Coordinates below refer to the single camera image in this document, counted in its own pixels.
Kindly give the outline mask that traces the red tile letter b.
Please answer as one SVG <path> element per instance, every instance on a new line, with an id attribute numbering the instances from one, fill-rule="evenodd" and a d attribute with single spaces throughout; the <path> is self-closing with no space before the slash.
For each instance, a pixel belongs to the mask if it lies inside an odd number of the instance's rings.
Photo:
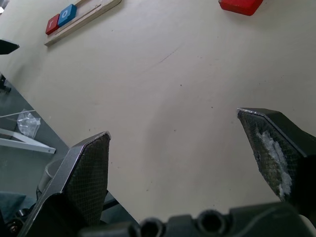
<path id="1" fill-rule="evenodd" d="M 218 0 L 223 10 L 251 16 L 253 15 L 263 0 Z"/>

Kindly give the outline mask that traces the clear plastic bag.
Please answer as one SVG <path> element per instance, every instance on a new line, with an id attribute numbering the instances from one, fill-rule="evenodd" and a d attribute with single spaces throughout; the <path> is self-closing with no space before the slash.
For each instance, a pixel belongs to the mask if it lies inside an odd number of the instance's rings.
<path id="1" fill-rule="evenodd" d="M 18 129 L 21 134 L 34 139 L 40 127 L 40 118 L 33 116 L 31 111 L 23 110 L 17 118 Z"/>

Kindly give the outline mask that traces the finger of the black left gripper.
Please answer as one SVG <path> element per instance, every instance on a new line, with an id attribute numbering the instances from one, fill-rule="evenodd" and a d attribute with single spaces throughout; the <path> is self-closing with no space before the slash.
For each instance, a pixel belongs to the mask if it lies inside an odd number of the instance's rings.
<path id="1" fill-rule="evenodd" d="M 13 42 L 0 39 L 0 55 L 8 55 L 17 50 L 20 46 Z"/>

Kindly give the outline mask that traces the white wooden letter tray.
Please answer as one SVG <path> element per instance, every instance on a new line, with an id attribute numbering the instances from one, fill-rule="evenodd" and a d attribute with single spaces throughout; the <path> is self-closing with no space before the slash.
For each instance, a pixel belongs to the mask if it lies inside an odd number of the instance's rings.
<path id="1" fill-rule="evenodd" d="M 77 13 L 74 19 L 50 34 L 44 45 L 47 47 L 52 46 L 117 6 L 120 2 L 121 0 L 76 0 L 74 6 L 77 7 Z"/>

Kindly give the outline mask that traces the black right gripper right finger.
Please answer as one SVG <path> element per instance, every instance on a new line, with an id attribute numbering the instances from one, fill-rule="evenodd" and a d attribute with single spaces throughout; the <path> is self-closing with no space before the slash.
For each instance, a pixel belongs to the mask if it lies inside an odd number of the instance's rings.
<path id="1" fill-rule="evenodd" d="M 316 137 L 274 110 L 239 108 L 237 118 L 274 194 L 316 222 Z"/>

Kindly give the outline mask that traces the red tile letter r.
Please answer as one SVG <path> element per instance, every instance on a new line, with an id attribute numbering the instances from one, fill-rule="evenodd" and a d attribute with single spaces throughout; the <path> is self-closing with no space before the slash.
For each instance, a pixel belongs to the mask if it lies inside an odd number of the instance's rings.
<path id="1" fill-rule="evenodd" d="M 50 35 L 51 33 L 53 33 L 59 28 L 58 26 L 59 16 L 60 14 L 56 14 L 55 16 L 53 16 L 51 19 L 48 20 L 46 30 L 45 30 L 45 33 L 47 35 Z"/>

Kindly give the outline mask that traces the white metal frame bar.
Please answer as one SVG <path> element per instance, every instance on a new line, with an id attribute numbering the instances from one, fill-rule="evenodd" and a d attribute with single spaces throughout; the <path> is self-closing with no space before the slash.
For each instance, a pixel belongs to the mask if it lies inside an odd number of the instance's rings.
<path id="1" fill-rule="evenodd" d="M 21 133 L 0 128 L 0 135 L 10 136 L 16 140 L 0 138 L 0 146 L 54 154 L 56 149 L 29 138 Z"/>

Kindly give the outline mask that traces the blue tile letter o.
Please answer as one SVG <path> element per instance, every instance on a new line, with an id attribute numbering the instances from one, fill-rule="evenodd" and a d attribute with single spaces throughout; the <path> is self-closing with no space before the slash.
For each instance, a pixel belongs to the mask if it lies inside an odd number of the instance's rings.
<path id="1" fill-rule="evenodd" d="M 77 13 L 77 7 L 74 4 L 70 4 L 60 12 L 58 19 L 58 26 L 62 27 L 71 20 L 73 20 Z"/>

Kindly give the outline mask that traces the grey round cylinder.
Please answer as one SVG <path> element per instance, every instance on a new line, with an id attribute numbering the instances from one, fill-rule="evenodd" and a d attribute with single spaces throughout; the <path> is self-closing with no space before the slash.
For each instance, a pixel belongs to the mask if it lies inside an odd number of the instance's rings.
<path id="1" fill-rule="evenodd" d="M 44 192 L 48 183 L 55 176 L 55 174 L 56 174 L 57 170 L 59 169 L 63 160 L 64 160 L 63 158 L 57 159 L 57 160 L 54 160 L 46 165 L 46 167 L 44 168 L 42 177 L 41 177 L 39 184 L 37 186 L 37 198 L 39 198 L 41 196 L 41 194 Z"/>

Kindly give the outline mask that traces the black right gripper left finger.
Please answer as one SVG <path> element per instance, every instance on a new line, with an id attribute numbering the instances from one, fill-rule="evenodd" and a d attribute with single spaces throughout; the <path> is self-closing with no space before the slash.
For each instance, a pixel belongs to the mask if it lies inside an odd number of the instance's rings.
<path id="1" fill-rule="evenodd" d="M 107 193 L 109 132 L 72 146 L 17 237 L 77 237 L 98 225 Z"/>

